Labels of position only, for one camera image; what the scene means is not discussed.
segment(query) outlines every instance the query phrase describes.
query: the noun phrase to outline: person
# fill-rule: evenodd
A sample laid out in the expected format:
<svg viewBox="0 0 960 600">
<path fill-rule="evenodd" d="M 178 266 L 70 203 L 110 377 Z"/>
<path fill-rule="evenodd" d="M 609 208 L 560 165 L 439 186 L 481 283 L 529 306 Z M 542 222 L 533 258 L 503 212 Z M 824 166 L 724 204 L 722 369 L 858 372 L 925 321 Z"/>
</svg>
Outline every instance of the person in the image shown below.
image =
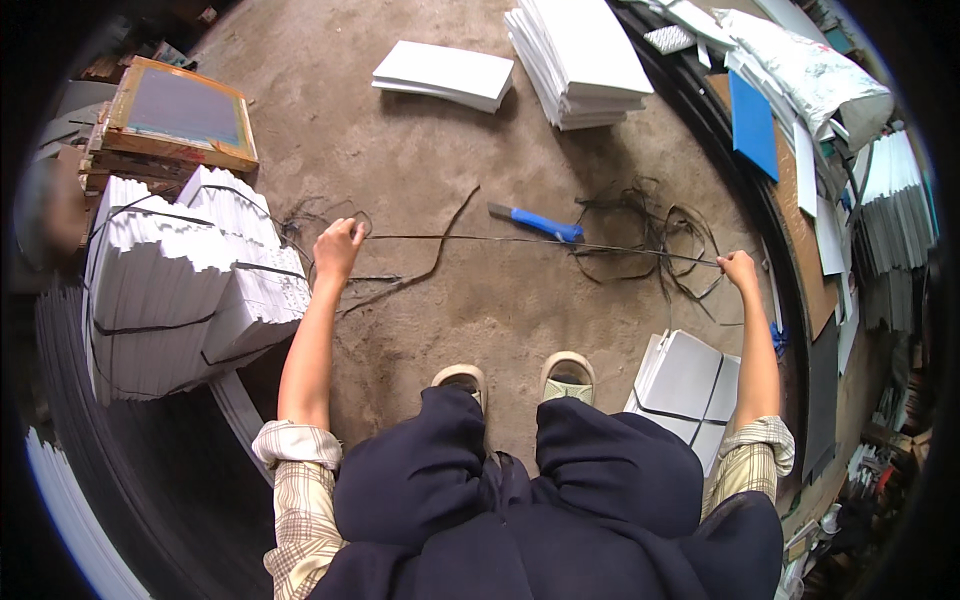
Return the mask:
<svg viewBox="0 0 960 600">
<path fill-rule="evenodd" d="M 487 386 L 469 365 L 440 371 L 416 417 L 341 464 L 330 372 L 337 304 L 365 235 L 353 227 L 338 220 L 314 245 L 313 298 L 277 420 L 253 442 L 276 469 L 276 548 L 264 557 L 275 598 L 773 597 L 783 545 L 773 501 L 794 448 L 748 254 L 717 258 L 743 299 L 744 340 L 733 432 L 704 494 L 680 438 L 593 408 L 593 368 L 574 352 L 541 374 L 539 477 L 507 453 L 488 456 Z"/>
</svg>

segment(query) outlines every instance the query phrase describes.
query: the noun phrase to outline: wooden frame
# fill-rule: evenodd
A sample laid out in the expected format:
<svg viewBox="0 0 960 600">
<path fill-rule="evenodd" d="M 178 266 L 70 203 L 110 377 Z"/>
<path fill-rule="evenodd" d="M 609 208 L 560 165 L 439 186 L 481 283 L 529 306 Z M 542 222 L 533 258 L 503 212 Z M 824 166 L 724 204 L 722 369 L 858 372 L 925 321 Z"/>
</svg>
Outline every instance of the wooden frame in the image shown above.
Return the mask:
<svg viewBox="0 0 960 600">
<path fill-rule="evenodd" d="M 184 77 L 227 94 L 233 102 L 237 121 L 237 139 L 240 143 L 233 145 L 223 140 L 192 139 L 129 127 L 131 108 L 147 69 Z M 247 100 L 243 94 L 203 75 L 163 62 L 143 57 L 133 59 L 133 64 L 124 73 L 117 88 L 105 125 L 102 145 L 104 150 L 166 156 L 245 172 L 254 170 L 259 164 L 256 147 L 253 144 L 250 116 L 247 114 Z"/>
</svg>

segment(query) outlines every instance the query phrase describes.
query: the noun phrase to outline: forearm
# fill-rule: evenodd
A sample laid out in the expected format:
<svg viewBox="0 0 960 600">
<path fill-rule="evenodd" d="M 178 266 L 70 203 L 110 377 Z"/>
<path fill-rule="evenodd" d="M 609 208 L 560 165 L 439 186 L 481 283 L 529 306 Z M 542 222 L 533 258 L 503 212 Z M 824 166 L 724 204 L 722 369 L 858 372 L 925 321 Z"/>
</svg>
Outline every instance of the forearm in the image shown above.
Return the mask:
<svg viewBox="0 0 960 600">
<path fill-rule="evenodd" d="M 320 280 L 300 320 L 280 377 L 276 417 L 330 430 L 333 319 L 343 292 L 339 281 Z"/>
<path fill-rule="evenodd" d="M 759 288 L 742 292 L 743 352 L 733 427 L 780 414 L 780 371 Z"/>
</svg>

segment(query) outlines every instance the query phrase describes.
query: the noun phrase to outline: blue utility knife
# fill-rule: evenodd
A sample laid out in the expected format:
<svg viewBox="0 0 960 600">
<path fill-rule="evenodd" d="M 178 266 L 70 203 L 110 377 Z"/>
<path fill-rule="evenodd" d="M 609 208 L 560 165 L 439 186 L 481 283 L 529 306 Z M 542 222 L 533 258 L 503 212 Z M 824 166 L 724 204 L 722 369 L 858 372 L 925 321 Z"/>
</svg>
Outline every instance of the blue utility knife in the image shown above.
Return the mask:
<svg viewBox="0 0 960 600">
<path fill-rule="evenodd" d="M 503 204 L 487 203 L 487 210 L 493 217 L 539 229 L 566 244 L 583 241 L 584 239 L 584 228 L 579 225 L 557 223 L 521 208 L 510 208 Z"/>
</svg>

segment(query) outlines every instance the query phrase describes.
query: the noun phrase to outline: white plastic bag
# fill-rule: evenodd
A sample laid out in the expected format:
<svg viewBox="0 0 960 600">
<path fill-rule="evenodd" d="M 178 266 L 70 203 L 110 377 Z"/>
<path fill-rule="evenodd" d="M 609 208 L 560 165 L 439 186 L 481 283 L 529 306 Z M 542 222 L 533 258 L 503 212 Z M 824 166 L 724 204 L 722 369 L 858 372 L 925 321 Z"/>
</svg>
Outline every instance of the white plastic bag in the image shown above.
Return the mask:
<svg viewBox="0 0 960 600">
<path fill-rule="evenodd" d="M 890 90 L 852 60 L 780 25 L 730 9 L 714 9 L 720 27 L 738 41 L 790 95 L 814 139 L 827 132 L 839 108 L 859 150 L 880 132 L 894 109 Z"/>
</svg>

